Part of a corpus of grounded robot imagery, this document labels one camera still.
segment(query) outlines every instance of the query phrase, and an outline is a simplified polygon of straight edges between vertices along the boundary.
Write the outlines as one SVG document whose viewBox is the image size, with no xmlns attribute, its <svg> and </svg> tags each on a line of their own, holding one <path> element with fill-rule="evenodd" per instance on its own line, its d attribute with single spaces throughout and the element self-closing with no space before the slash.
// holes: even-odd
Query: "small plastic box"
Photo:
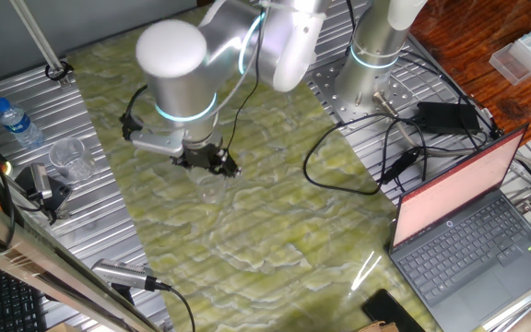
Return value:
<svg viewBox="0 0 531 332">
<path fill-rule="evenodd" d="M 513 85 L 531 77 L 531 32 L 494 53 L 489 63 Z"/>
</svg>

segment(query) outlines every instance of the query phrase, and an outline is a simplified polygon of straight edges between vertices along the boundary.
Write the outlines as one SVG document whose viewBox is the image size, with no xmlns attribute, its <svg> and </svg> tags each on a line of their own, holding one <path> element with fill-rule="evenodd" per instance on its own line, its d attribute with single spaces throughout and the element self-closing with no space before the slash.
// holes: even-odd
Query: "green marble surface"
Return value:
<svg viewBox="0 0 531 332">
<path fill-rule="evenodd" d="M 197 24 L 204 12 L 180 19 Z M 318 188 L 302 175 L 307 151 L 333 125 L 306 85 L 288 94 L 259 86 L 231 146 L 242 178 L 228 182 L 216 205 L 198 198 L 186 170 L 122 139 L 118 117 L 144 84 L 135 59 L 142 31 L 69 54 L 69 61 L 150 265 L 184 294 L 197 330 L 351 331 L 369 323 L 360 306 L 381 288 L 426 331 L 438 330 L 383 252 L 394 205 L 382 194 Z M 220 114 L 226 139 L 253 84 L 248 79 Z M 150 96 L 135 109 L 145 122 L 161 123 Z M 309 172 L 327 184 L 374 187 L 339 133 L 313 155 Z M 164 299 L 175 328 L 190 331 L 184 306 L 172 294 Z"/>
</svg>

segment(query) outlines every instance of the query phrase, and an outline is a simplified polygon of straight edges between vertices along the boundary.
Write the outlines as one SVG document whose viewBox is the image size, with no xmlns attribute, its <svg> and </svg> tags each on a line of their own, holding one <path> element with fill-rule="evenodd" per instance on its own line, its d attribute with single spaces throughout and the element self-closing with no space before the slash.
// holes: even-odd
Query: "laptop screen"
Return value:
<svg viewBox="0 0 531 332">
<path fill-rule="evenodd" d="M 405 193 L 401 197 L 396 219 L 393 246 L 498 186 L 507 173 L 526 129 L 527 126 L 523 126 L 451 170 Z"/>
</svg>

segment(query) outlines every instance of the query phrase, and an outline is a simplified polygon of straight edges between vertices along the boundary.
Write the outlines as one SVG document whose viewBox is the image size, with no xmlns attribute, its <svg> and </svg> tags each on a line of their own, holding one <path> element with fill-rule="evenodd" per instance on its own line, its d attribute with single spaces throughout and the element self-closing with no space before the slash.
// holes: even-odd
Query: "clear plastic cup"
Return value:
<svg viewBox="0 0 531 332">
<path fill-rule="evenodd" d="M 83 181 L 96 171 L 91 152 L 76 138 L 63 138 L 48 153 L 54 168 L 69 181 Z"/>
<path fill-rule="evenodd" d="M 227 189 L 223 175 L 215 175 L 205 169 L 194 167 L 188 172 L 188 178 L 195 184 L 198 196 L 208 204 L 217 204 Z"/>
</svg>

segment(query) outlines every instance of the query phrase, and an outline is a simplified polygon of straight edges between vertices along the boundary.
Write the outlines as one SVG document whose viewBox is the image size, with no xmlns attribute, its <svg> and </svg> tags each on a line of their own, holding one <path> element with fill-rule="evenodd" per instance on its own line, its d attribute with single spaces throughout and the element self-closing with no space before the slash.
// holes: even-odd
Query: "black phone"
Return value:
<svg viewBox="0 0 531 332">
<path fill-rule="evenodd" d="M 378 290 L 361 310 L 373 321 L 395 323 L 399 332 L 425 332 L 387 290 Z"/>
</svg>

